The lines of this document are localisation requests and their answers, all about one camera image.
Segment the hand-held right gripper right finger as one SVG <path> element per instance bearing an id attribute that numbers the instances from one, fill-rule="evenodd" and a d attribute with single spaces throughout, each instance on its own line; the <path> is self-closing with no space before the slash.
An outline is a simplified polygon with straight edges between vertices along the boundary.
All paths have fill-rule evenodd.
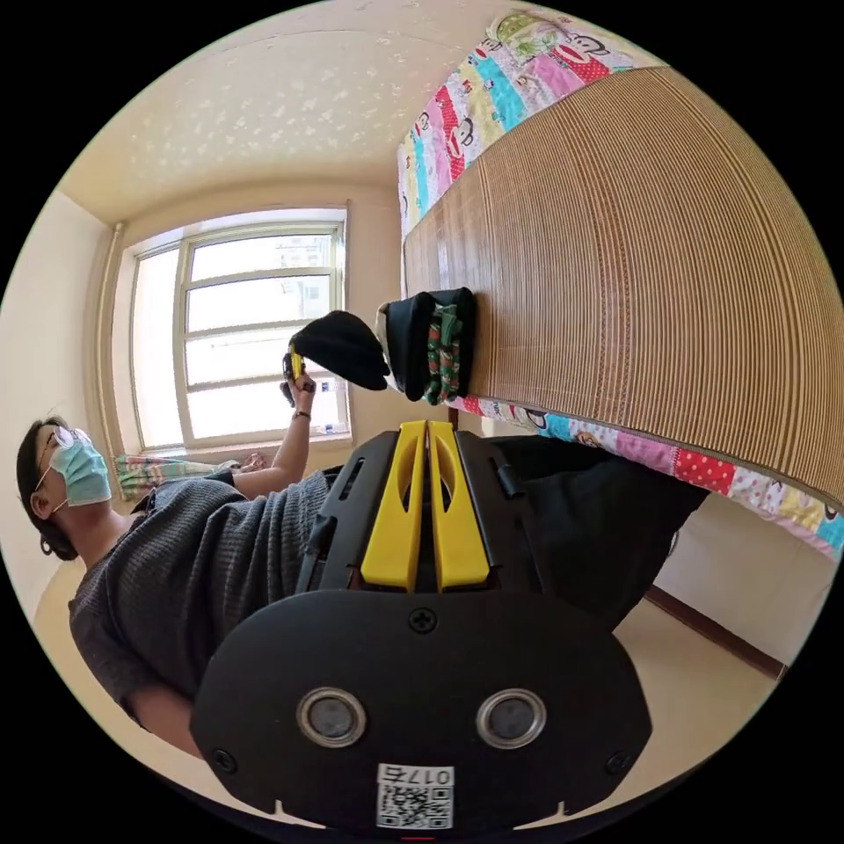
<path id="1" fill-rule="evenodd" d="M 485 586 L 490 566 L 454 428 L 427 426 L 433 551 L 440 591 Z"/>

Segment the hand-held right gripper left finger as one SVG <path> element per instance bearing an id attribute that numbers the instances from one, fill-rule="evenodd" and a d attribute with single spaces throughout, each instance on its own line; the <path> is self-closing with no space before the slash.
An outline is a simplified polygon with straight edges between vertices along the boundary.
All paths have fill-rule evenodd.
<path id="1" fill-rule="evenodd" d="M 415 589 L 426 469 L 426 422 L 398 432 L 360 574 L 367 586 Z"/>

